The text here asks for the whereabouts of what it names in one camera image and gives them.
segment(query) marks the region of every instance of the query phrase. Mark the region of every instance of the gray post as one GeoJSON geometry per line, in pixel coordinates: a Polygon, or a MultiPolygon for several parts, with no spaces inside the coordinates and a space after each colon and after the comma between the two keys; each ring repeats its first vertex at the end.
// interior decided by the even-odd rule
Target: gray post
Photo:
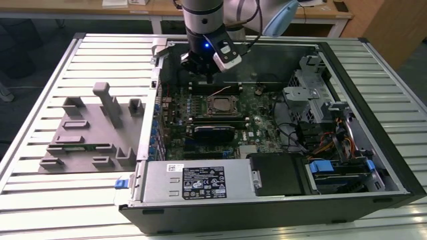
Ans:
{"type": "Polygon", "coordinates": [[[104,111],[110,117],[112,126],[115,129],[119,129],[123,127],[123,122],[119,117],[120,112],[118,109],[118,106],[115,105],[112,96],[108,93],[110,90],[110,84],[108,82],[98,82],[94,86],[94,94],[100,98],[102,105],[104,107],[104,111]]]}

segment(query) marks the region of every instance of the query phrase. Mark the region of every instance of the sticker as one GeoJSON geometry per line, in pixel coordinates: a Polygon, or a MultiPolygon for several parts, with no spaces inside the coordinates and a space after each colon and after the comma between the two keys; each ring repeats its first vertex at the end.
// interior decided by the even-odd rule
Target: sticker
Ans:
{"type": "Polygon", "coordinates": [[[223,166],[186,167],[182,173],[182,198],[225,199],[227,198],[226,174],[223,166]]]}
{"type": "Polygon", "coordinates": [[[130,11],[131,14],[148,14],[148,11],[130,11]]]}
{"type": "Polygon", "coordinates": [[[167,164],[166,171],[167,172],[182,172],[185,168],[185,164],[167,164]]]}

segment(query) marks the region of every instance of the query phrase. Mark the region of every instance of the slotted metal surface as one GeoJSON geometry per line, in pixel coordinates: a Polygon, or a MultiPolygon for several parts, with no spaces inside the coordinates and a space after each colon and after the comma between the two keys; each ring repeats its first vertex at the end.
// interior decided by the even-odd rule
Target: slotted metal surface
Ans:
{"type": "MultiPolygon", "coordinates": [[[[427,115],[405,83],[383,68],[370,46],[357,39],[293,40],[329,42],[418,180],[427,186],[427,115]]],[[[144,236],[114,204],[118,198],[115,180],[127,172],[38,174],[39,161],[64,114],[60,106],[66,96],[83,96],[86,103],[100,103],[92,86],[95,82],[110,82],[110,92],[118,96],[119,103],[127,103],[131,98],[144,102],[150,98],[152,41],[151,35],[132,34],[87,34],[84,39],[74,40],[11,146],[11,149],[16,146],[16,150],[11,150],[2,161],[2,239],[427,237],[427,198],[398,209],[383,209],[351,223],[144,236]]]]}

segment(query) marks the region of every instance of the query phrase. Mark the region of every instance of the motherboard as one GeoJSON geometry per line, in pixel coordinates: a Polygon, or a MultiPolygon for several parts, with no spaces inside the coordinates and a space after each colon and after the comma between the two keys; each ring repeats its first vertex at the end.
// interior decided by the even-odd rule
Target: motherboard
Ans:
{"type": "Polygon", "coordinates": [[[283,152],[273,119],[274,92],[263,92],[255,84],[219,91],[194,88],[164,94],[167,160],[239,159],[251,153],[283,152]]]}

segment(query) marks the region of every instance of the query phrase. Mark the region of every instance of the white cable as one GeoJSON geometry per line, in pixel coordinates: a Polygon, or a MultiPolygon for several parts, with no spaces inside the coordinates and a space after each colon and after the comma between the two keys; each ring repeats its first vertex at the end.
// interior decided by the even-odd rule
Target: white cable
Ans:
{"type": "Polygon", "coordinates": [[[233,86],[227,86],[225,87],[222,90],[219,90],[218,92],[215,92],[211,96],[207,96],[209,98],[215,96],[217,94],[219,94],[222,91],[225,91],[227,88],[231,88],[233,86]]]}

